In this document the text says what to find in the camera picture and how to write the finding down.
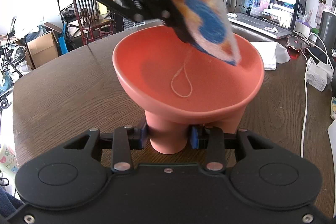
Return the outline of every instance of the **laptop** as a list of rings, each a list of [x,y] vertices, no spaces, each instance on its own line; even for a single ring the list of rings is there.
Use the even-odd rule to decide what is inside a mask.
[[[240,13],[228,15],[230,22],[275,39],[294,31],[300,0],[242,0]]]

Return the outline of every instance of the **table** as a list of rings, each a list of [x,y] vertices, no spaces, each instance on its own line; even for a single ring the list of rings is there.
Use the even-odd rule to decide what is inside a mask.
[[[144,111],[124,92],[112,65],[112,52],[123,37],[135,30],[158,25],[153,22],[92,42],[56,58],[19,79],[14,86],[13,126],[19,166],[88,128],[111,132],[125,124],[135,125]],[[251,30],[234,26],[234,32],[251,42],[271,40]],[[248,105],[240,126],[269,138],[300,154],[305,111],[305,59],[292,58],[266,71],[263,86]],[[308,116],[305,134],[305,158],[312,161],[323,177],[316,206],[328,217],[334,208],[334,171],[327,134],[331,124],[331,90],[319,92],[308,85]],[[175,155],[162,155],[147,145],[133,151],[138,162],[203,162],[205,151],[187,147]],[[235,163],[227,151],[228,165]],[[104,151],[104,166],[110,154]]]

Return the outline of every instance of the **wooden chair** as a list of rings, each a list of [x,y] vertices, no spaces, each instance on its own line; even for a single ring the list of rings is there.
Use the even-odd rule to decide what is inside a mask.
[[[93,12],[92,12],[92,19],[89,29],[89,20],[90,20],[90,14],[91,14],[91,7],[92,2],[94,2],[93,5]],[[78,20],[78,26],[79,30],[82,35],[82,41],[83,45],[85,45],[86,42],[86,36],[84,35],[84,31],[88,31],[86,34],[89,35],[88,41],[95,41],[99,38],[102,38],[104,36],[113,34],[113,19],[100,19],[99,18],[99,12],[97,8],[97,1],[96,0],[73,0],[73,6],[75,8],[76,17]],[[105,32],[102,31],[102,27],[109,27],[109,31]],[[93,31],[98,29],[99,35],[94,37]]]

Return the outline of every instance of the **cardboard box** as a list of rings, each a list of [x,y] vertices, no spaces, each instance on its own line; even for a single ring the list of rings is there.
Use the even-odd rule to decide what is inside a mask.
[[[52,32],[45,33],[27,43],[28,54],[34,68],[58,57],[56,44],[57,41]]]

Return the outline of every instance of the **string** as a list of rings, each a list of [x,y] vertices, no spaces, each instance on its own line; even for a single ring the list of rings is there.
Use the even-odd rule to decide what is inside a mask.
[[[191,84],[191,82],[190,82],[190,80],[189,80],[189,77],[188,77],[188,74],[187,74],[187,70],[186,70],[186,68],[185,68],[186,63],[187,63],[187,61],[189,60],[189,58],[190,58],[190,56],[191,56],[191,50],[192,50],[192,49],[189,50],[189,52],[188,52],[188,54],[187,54],[187,56],[186,56],[186,58],[185,58],[185,60],[184,60],[184,62],[183,62],[183,66],[182,66],[182,67],[175,73],[175,75],[173,76],[173,78],[172,78],[172,80],[171,80],[171,82],[170,82],[170,86],[171,86],[171,89],[173,90],[173,92],[174,92],[177,96],[182,97],[182,98],[188,98],[188,97],[191,95],[191,93],[193,93],[193,86],[192,86],[192,84]],[[179,94],[179,93],[174,89],[174,87],[173,87],[173,82],[174,82],[175,78],[178,77],[178,75],[182,72],[182,70],[184,70],[185,78],[187,79],[187,81],[188,81],[188,83],[189,83],[189,85],[190,85],[190,92],[189,92],[188,95],[181,95],[181,94]]]

